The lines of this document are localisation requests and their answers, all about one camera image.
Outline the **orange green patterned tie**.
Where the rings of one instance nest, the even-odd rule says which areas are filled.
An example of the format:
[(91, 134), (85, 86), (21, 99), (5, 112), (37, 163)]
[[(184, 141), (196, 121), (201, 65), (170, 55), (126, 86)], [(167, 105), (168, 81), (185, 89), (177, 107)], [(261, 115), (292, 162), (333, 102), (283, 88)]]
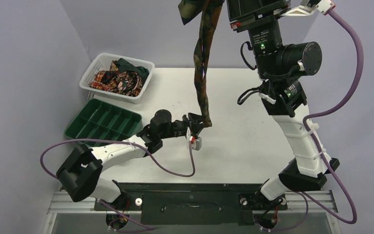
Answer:
[(223, 0), (182, 0), (178, 4), (183, 25), (190, 23), (198, 15), (201, 16), (199, 35), (193, 53), (193, 62), (195, 68), (194, 86), (205, 128), (212, 126), (206, 91), (206, 75), (213, 37), (223, 4)]

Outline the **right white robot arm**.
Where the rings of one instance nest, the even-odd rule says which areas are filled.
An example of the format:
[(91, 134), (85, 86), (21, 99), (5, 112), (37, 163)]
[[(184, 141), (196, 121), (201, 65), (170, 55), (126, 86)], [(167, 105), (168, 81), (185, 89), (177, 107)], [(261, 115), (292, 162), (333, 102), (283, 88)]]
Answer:
[(268, 208), (284, 193), (320, 190), (326, 175), (340, 163), (330, 157), (316, 131), (318, 125), (305, 120), (309, 115), (307, 97), (299, 78), (315, 75), (322, 63), (317, 42), (282, 42), (279, 19), (326, 13), (334, 3), (329, 0), (304, 0), (291, 7), (288, 0), (229, 0), (228, 17), (236, 32), (247, 31), (248, 48), (253, 51), (262, 84), (255, 88), (267, 113), (280, 126), (294, 158), (275, 177), (268, 179), (255, 195), (256, 204)]

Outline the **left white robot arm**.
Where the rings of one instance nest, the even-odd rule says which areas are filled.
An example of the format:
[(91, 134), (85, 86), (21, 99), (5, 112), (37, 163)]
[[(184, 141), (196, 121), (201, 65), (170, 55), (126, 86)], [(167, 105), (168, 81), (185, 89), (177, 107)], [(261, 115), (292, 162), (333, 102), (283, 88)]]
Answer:
[(103, 146), (99, 147), (76, 146), (56, 172), (56, 177), (72, 201), (92, 197), (119, 210), (126, 203), (127, 193), (117, 181), (102, 178), (104, 171), (152, 155), (167, 138), (184, 137), (190, 151), (199, 150), (199, 134), (206, 125), (206, 118), (201, 115), (188, 113), (181, 120), (172, 120), (168, 110), (159, 110), (147, 126), (124, 141), (102, 140)]

